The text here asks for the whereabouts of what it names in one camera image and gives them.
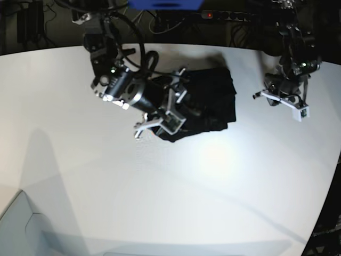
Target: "black cloth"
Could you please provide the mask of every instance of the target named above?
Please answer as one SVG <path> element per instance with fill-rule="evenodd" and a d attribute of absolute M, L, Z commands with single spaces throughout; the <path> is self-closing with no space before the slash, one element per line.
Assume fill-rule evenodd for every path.
<path fill-rule="evenodd" d="M 188 95 L 177 106 L 187 121 L 175 135 L 162 133 L 159 137 L 163 140 L 175 142 L 203 132 L 222 131 L 236 121 L 236 91 L 227 68 L 189 71 L 187 77 L 190 81 L 184 86 Z"/>

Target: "white table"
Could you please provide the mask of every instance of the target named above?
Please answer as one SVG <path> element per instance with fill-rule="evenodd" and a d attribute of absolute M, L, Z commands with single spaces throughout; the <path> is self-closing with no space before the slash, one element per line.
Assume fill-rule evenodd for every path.
<path fill-rule="evenodd" d="M 160 53 L 161 71 L 206 68 L 205 57 L 222 54 L 237 122 L 175 144 L 150 133 L 136 142 L 141 113 L 93 95 L 82 47 L 3 56 L 0 183 L 28 194 L 65 255 L 299 256 L 341 150 L 341 67 L 312 75 L 311 118 L 299 123 L 289 108 L 252 99 L 264 72 L 255 51 L 147 49 Z"/>

